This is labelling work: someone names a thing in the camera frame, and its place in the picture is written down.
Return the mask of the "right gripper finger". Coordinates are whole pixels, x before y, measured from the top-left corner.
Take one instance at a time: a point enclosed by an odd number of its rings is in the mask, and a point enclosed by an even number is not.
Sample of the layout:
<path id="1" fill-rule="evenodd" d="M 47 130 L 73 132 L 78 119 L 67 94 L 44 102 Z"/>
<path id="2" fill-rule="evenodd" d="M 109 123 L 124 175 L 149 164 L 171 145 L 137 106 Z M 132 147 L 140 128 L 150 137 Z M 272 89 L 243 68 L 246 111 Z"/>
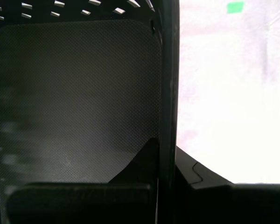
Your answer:
<path id="1" fill-rule="evenodd" d="M 234 184 L 175 149 L 178 224 L 280 224 L 280 184 Z"/>
<path id="2" fill-rule="evenodd" d="M 159 142 L 151 138 L 108 183 L 33 183 L 15 191 L 12 224 L 153 224 Z"/>

